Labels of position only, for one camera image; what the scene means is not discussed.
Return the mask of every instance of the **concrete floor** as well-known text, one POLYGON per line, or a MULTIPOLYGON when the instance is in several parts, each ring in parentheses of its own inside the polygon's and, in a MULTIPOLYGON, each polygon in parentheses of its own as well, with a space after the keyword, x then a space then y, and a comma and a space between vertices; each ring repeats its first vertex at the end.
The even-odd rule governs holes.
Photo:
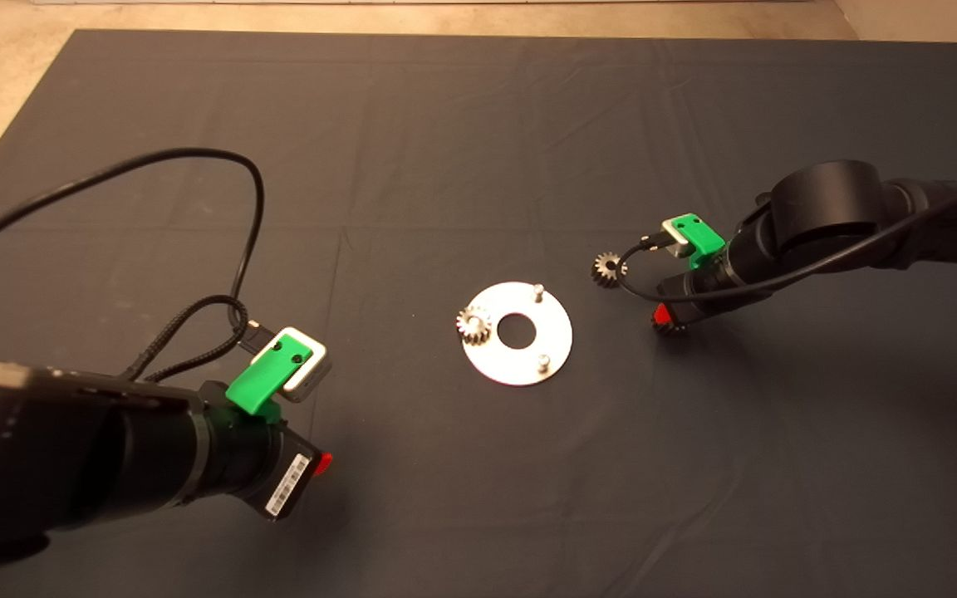
POLYGON ((31 5, 0 0, 0 135, 78 27, 535 37, 957 41, 957 0, 459 5, 31 5))

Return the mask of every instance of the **label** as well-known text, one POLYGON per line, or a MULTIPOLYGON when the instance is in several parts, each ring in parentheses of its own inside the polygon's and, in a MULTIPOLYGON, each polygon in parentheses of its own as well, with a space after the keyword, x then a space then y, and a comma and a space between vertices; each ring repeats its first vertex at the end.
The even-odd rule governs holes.
POLYGON ((276 487, 276 492, 268 499, 268 504, 265 506, 265 511, 270 513, 272 517, 278 516, 278 512, 286 504, 286 499, 290 498, 290 493, 297 486, 297 480, 301 479, 301 474, 305 473, 305 467, 308 467, 308 463, 311 461, 311 458, 305 457, 304 454, 299 452, 290 462, 290 466, 286 468, 286 473, 282 474, 280 485, 276 487))

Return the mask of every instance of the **white circular plate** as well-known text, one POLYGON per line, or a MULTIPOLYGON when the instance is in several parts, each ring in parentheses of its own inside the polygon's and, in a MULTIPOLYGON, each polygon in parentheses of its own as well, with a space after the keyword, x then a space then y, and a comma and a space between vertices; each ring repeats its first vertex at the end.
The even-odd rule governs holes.
POLYGON ((470 306, 481 307, 490 317, 489 340, 482 345, 464 346, 475 369, 487 378, 511 386, 528 386, 556 374, 571 353, 571 318, 542 285, 502 282, 475 295, 470 306), (536 288, 542 288, 537 301, 536 288), (497 328, 508 315, 520 314, 534 323, 534 341, 527 348, 513 349, 501 341, 497 328), (542 367, 543 357, 547 366, 542 367))

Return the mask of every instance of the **black tablecloth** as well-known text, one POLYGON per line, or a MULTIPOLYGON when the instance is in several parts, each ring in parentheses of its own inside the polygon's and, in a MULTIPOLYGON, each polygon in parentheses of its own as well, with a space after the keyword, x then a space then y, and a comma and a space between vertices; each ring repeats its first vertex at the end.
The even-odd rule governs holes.
MULTIPOLYGON (((278 525, 219 497, 53 534, 0 595, 957 596, 957 266, 812 279, 673 343, 588 272, 683 212, 729 233, 820 160, 957 179, 957 45, 79 32, 1 140, 0 212, 183 145, 267 177, 243 299, 329 346, 285 413, 335 464, 278 525), (452 326, 507 280, 574 325, 527 389, 452 326)), ((249 185, 159 165, 1 235, 1 359, 121 370, 227 291, 249 185)), ((165 363, 228 332, 198 322, 165 363)))

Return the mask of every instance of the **center hole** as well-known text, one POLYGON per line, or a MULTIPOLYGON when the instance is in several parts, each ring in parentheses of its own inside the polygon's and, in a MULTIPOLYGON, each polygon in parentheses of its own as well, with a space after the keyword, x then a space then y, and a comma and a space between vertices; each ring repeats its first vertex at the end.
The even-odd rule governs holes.
POLYGON ((534 343, 534 322, 523 314, 508 314, 497 324, 497 336, 513 349, 525 349, 534 343))

